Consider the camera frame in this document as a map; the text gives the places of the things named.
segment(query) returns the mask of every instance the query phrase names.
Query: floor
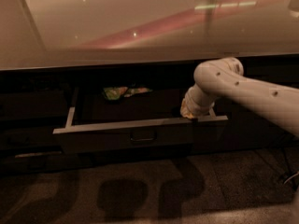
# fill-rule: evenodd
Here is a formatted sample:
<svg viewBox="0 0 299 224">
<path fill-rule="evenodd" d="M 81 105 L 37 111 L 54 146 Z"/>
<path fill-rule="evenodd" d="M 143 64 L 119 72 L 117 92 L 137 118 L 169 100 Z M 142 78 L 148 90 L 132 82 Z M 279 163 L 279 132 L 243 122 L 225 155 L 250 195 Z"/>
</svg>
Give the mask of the floor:
<svg viewBox="0 0 299 224">
<path fill-rule="evenodd" d="M 0 178 L 0 223 L 288 223 L 299 147 Z"/>
</svg>

